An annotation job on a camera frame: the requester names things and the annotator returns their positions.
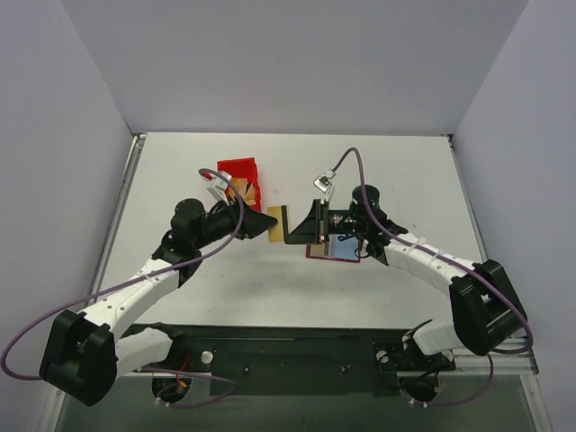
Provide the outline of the gold card magnetic stripe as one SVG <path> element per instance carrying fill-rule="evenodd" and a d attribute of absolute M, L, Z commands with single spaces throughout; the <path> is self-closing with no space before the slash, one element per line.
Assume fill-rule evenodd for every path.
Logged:
<path fill-rule="evenodd" d="M 315 254 L 319 257 L 328 257 L 330 255 L 330 244 L 325 243 L 317 245 L 315 248 Z"/>

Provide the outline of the gold card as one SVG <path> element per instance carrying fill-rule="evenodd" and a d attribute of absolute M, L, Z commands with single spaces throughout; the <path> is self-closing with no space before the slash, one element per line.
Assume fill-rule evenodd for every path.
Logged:
<path fill-rule="evenodd" d="M 284 242 L 290 232 L 288 206 L 283 204 L 267 207 L 266 214 L 276 219 L 276 224 L 268 230 L 268 241 L 270 243 Z"/>

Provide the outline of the red leather card holder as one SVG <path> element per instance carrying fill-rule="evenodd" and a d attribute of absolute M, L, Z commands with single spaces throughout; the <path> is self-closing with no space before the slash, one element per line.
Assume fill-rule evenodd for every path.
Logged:
<path fill-rule="evenodd" d="M 360 262 L 361 258 L 359 256 L 359 251 L 362 244 L 358 242 L 355 238 L 345 238 L 343 240 L 340 240 L 338 237 L 335 237 L 332 238 L 327 243 L 330 244 L 329 256 L 317 256 L 315 254 L 315 248 L 317 245 L 308 245 L 306 247 L 305 256 L 308 259 L 319 259 L 335 262 L 346 262 L 346 263 Z"/>

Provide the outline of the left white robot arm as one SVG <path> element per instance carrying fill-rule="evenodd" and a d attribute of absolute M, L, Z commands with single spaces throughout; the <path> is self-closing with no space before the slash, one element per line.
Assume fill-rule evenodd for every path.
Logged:
<path fill-rule="evenodd" d="M 127 335 L 155 303 L 184 285 L 203 261 L 202 248 L 223 239 L 253 239 L 277 219 L 243 201 L 217 202 L 206 211 L 196 199 L 175 207 L 159 247 L 126 287 L 79 312 L 62 311 L 53 321 L 40 363 L 40 378 L 86 406 L 101 401 L 115 381 L 143 366 L 173 371 L 185 360 L 184 343 L 162 324 Z"/>

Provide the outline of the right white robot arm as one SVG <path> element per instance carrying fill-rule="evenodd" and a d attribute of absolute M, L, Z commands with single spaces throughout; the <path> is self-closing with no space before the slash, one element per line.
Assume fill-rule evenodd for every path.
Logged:
<path fill-rule="evenodd" d="M 477 263 L 431 247 L 388 218 L 380 208 L 380 192 L 372 185 L 356 187 L 345 210 L 332 210 L 328 202 L 316 199 L 294 229 L 286 220 L 282 224 L 286 244 L 320 245 L 336 235 L 356 239 L 369 257 L 417 277 L 449 300 L 451 319 L 429 319 L 403 337 L 401 354 L 413 368 L 460 348 L 486 356 L 527 324 L 500 263 Z"/>

